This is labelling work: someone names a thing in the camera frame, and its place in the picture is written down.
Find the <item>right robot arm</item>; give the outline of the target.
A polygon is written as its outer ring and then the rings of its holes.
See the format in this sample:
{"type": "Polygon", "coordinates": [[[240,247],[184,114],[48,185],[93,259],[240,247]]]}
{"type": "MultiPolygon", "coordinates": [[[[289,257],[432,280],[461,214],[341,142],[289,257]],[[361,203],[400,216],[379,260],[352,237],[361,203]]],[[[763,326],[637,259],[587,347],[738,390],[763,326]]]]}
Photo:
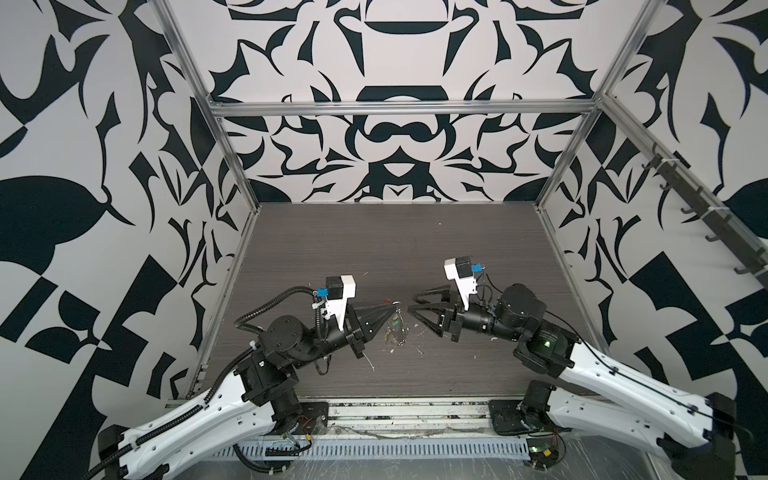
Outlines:
{"type": "Polygon", "coordinates": [[[494,305],[473,303],[449,287],[426,290],[408,312],[452,341],[465,330],[509,340],[514,356],[543,375],[522,400],[491,401],[496,434],[580,430],[666,458],[684,479],[734,478],[733,400],[685,392],[597,352],[545,320],[545,304],[524,285],[508,287],[494,305]]]}

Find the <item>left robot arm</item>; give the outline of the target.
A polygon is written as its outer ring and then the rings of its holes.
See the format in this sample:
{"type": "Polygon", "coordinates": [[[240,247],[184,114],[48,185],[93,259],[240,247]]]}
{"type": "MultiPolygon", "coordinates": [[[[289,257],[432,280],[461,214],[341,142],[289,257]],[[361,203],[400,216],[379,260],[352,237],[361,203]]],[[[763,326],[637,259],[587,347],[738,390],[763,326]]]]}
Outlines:
{"type": "Polygon", "coordinates": [[[98,435],[99,461],[85,478],[172,479],[239,442],[293,431],[303,416],[298,369],[345,347],[363,357],[395,303],[346,307],[341,322],[310,328],[292,315],[275,319],[195,398],[144,425],[113,425],[98,435]]]}

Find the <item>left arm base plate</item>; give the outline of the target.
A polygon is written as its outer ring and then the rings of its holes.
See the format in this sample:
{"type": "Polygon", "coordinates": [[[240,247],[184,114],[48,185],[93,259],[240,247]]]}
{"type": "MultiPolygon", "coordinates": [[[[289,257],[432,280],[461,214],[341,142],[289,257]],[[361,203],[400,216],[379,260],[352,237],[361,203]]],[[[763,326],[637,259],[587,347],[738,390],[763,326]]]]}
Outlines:
{"type": "Polygon", "coordinates": [[[301,412],[291,424],[293,435],[318,434],[327,427],[330,404],[327,401],[301,400],[301,412]]]}

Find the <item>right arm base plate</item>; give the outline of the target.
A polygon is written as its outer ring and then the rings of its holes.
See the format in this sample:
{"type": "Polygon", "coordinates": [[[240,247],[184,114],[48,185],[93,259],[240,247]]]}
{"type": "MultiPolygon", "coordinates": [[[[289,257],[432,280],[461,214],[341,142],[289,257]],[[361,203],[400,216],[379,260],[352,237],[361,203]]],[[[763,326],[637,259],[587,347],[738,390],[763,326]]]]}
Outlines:
{"type": "Polygon", "coordinates": [[[525,435],[541,430],[541,427],[528,421],[519,408],[521,400],[499,400],[488,402],[491,427],[500,436],[525,435]]]}

